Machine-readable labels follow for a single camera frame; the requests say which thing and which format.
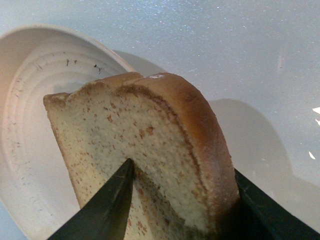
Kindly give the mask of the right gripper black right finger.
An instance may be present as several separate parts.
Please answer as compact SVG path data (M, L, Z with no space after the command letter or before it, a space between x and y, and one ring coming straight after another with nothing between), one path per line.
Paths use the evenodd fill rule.
M318 240L320 234L293 216L238 170L241 240Z

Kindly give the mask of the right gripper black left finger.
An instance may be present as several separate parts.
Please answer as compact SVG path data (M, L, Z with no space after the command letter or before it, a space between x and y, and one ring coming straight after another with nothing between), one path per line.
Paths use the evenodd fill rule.
M127 159L50 240L123 240L131 207L134 162Z

